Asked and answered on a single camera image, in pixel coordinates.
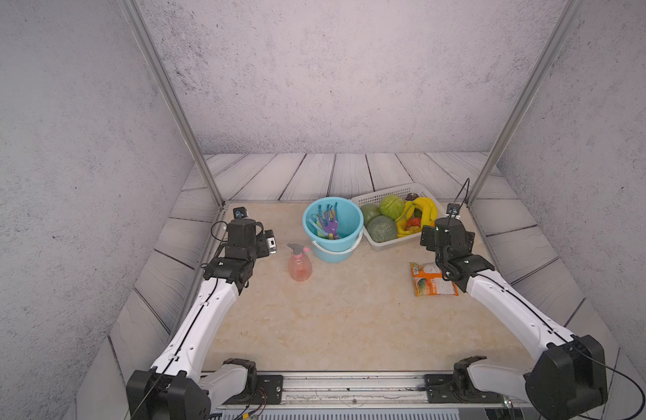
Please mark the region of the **pink spray bottle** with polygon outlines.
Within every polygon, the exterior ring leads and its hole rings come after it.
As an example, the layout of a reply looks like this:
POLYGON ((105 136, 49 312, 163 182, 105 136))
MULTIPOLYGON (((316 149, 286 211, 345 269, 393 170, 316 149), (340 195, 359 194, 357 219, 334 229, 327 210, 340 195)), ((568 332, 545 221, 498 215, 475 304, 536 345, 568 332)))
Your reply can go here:
POLYGON ((297 282, 308 280, 312 275, 312 262, 308 257, 310 249, 298 243, 288 243, 287 246, 292 251, 288 263, 291 278, 297 282))

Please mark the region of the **light blue fork white handle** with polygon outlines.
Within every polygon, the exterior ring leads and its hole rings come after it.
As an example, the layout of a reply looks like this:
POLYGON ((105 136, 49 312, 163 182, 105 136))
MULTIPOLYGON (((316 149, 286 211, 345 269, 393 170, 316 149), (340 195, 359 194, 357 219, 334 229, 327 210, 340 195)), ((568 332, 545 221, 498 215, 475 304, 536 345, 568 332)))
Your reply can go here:
POLYGON ((308 226, 312 229, 312 231, 316 234, 317 237, 323 238, 323 239, 329 238, 329 234, 326 233, 326 231, 321 227, 317 217, 308 218, 306 221, 308 226))

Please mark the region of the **purple rake pink handle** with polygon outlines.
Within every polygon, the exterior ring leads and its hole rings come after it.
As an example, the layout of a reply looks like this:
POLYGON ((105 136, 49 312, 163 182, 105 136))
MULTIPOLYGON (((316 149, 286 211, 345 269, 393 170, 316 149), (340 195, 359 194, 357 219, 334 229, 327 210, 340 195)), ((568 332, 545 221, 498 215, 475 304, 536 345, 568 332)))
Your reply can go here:
POLYGON ((334 204, 333 206, 335 206, 335 215, 337 220, 336 222, 329 223, 326 227, 323 227, 323 229, 329 234, 330 240, 337 240, 340 238, 338 235, 339 222, 337 216, 337 204, 334 204))

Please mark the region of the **teal fork yellow handle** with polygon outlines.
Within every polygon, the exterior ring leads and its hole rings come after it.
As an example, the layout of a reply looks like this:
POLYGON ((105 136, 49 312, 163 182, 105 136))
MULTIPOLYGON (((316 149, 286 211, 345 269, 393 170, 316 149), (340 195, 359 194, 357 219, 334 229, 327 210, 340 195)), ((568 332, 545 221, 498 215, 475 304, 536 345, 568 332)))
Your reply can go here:
POLYGON ((326 208, 323 208, 319 205, 317 213, 312 215, 311 220, 320 227, 326 227, 329 223, 336 222, 335 206, 327 205, 326 208))

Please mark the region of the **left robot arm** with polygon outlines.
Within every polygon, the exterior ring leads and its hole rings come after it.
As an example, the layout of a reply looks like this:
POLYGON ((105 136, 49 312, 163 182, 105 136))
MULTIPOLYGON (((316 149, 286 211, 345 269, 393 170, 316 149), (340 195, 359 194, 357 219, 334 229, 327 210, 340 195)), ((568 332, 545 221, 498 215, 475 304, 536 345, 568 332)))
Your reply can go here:
POLYGON ((207 353, 229 309, 249 286, 256 261, 276 253, 272 231, 240 217, 228 222, 227 237, 203 266, 197 297, 170 343, 147 371, 126 385, 128 419, 208 419, 230 400, 251 405, 257 393, 256 364, 228 359, 203 376, 207 353))

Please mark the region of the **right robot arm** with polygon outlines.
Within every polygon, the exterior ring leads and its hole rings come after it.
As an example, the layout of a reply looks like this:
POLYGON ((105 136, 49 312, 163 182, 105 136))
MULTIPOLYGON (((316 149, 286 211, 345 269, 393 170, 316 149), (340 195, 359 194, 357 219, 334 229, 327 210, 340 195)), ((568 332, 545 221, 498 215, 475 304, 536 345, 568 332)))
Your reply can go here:
POLYGON ((484 356, 454 366, 454 391, 463 401, 484 393, 528 402, 546 419, 571 419, 606 404, 605 350, 578 336, 519 294, 487 259, 473 253, 475 235, 455 218, 425 226, 420 243, 435 255, 443 279, 482 303, 517 337, 534 362, 530 369, 502 366, 484 356))

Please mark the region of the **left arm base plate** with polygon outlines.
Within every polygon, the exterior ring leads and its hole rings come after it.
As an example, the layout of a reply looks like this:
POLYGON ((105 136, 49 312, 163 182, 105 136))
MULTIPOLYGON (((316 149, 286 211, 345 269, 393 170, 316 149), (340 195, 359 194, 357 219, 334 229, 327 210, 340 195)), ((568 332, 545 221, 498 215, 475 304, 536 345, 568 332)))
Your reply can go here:
POLYGON ((236 404, 280 405, 283 399, 284 377, 281 374, 259 374, 244 397, 235 397, 236 404))

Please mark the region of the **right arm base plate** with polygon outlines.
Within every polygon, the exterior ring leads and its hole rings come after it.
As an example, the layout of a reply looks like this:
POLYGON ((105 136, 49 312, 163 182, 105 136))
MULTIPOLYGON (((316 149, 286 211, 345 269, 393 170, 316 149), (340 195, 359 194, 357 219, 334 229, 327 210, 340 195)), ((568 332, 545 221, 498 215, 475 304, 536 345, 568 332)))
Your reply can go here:
POLYGON ((429 404, 501 404, 502 395, 477 390, 462 374, 426 374, 424 389, 429 404))

